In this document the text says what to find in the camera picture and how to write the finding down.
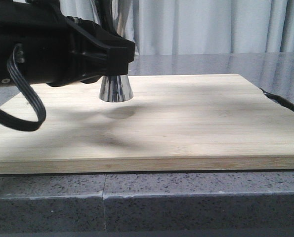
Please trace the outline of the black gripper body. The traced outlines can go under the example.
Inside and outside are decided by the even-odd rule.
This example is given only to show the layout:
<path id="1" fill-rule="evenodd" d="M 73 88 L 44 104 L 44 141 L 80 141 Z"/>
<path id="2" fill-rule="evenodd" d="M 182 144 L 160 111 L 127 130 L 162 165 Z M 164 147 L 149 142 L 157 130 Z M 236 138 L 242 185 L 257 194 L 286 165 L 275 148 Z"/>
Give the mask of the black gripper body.
<path id="1" fill-rule="evenodd" d="M 107 73 L 107 45 L 93 21 L 65 16 L 57 0 L 0 0 L 0 87 L 11 68 L 29 84 L 96 82 Z"/>

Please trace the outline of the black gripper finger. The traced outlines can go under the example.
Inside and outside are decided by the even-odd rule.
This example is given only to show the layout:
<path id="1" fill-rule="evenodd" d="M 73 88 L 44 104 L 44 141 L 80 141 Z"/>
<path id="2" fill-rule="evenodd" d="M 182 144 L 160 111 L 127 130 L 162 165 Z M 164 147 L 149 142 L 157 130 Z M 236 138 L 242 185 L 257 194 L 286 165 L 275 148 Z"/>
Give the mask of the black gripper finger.
<path id="1" fill-rule="evenodd" d="M 101 18 L 101 26 L 104 30 L 111 34 L 116 34 L 115 27 L 113 25 L 112 14 L 112 1 L 111 0 L 98 0 L 98 11 Z"/>
<path id="2" fill-rule="evenodd" d="M 93 21 L 68 17 L 69 66 L 67 81 L 94 83 L 101 76 L 126 75 L 134 60 L 135 44 L 106 31 Z"/>

